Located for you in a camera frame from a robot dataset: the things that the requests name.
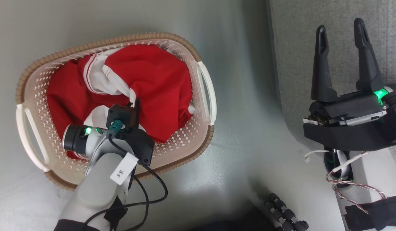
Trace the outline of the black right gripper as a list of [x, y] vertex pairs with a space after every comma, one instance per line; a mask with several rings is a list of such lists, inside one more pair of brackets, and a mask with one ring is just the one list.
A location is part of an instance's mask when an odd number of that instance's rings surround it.
[[134, 128], [130, 128], [127, 133], [117, 133], [115, 138], [125, 141], [132, 148], [134, 155], [145, 165], [150, 166], [155, 142], [144, 130], [139, 129], [139, 106], [137, 98], [134, 102]]

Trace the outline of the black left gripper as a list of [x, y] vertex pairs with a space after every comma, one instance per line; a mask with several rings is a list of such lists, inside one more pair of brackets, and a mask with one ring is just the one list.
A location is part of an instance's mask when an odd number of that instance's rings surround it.
[[396, 83], [385, 86], [368, 31], [361, 18], [354, 20], [354, 41], [358, 49], [358, 91], [338, 97], [331, 84], [326, 28], [324, 25], [317, 28], [311, 86], [311, 99], [315, 101], [310, 105], [310, 115], [303, 119], [304, 124], [355, 126], [387, 114], [389, 106], [382, 98], [396, 91]]

